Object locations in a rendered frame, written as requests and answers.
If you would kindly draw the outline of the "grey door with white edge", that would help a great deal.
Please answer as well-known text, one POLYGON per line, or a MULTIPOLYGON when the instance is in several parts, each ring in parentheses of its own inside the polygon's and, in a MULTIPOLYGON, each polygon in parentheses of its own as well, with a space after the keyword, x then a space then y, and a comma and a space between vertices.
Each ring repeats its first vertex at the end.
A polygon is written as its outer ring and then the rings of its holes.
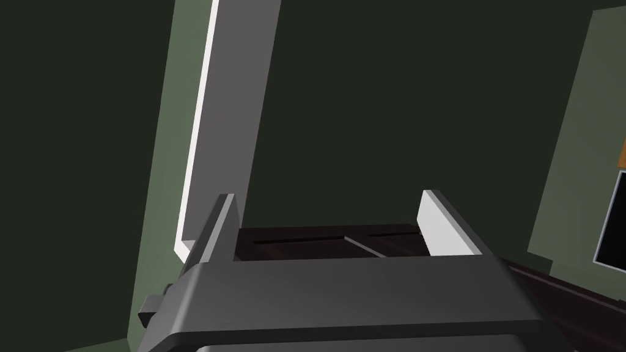
POLYGON ((281 0, 212 0, 174 251, 181 261, 214 201, 245 209, 281 0))

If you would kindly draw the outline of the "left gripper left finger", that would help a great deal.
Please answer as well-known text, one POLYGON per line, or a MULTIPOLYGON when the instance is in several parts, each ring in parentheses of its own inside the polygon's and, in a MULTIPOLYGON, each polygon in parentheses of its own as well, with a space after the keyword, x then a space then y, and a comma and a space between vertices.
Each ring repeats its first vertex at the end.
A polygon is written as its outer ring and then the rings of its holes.
POLYGON ((235 194, 220 194, 200 235, 194 240, 182 274, 205 262, 233 262, 240 229, 235 194))

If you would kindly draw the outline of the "black window with grey frame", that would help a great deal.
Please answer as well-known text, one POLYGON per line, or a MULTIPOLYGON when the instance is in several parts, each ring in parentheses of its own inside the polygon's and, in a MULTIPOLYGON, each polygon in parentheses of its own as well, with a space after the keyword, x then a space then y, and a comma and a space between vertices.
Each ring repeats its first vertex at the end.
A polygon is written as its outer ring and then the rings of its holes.
POLYGON ((618 173, 593 262, 626 273, 626 169, 618 173))

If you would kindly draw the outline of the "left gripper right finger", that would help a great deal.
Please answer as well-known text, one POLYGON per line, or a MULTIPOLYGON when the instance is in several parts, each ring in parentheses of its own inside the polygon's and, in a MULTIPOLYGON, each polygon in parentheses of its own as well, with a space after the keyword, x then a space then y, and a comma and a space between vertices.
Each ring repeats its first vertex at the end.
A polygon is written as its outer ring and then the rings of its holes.
POLYGON ((491 249, 439 190, 423 190, 416 221, 432 256, 494 256, 491 249))

